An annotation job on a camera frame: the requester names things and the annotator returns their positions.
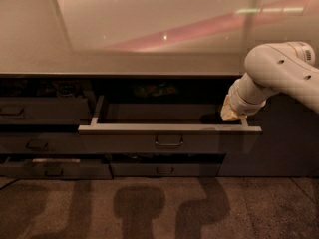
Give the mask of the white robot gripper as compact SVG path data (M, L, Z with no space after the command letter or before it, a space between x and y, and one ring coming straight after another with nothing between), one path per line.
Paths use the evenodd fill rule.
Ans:
M239 80L236 80L225 96L220 116L223 121L246 120L247 116L256 114L266 104L266 101L257 104L250 103L239 92Z

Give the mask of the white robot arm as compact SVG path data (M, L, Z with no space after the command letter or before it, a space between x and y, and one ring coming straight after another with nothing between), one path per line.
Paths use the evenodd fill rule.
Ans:
M315 52L304 42L256 46L245 57L245 73L225 96L222 120L245 120L279 93L319 113L319 70L314 64Z

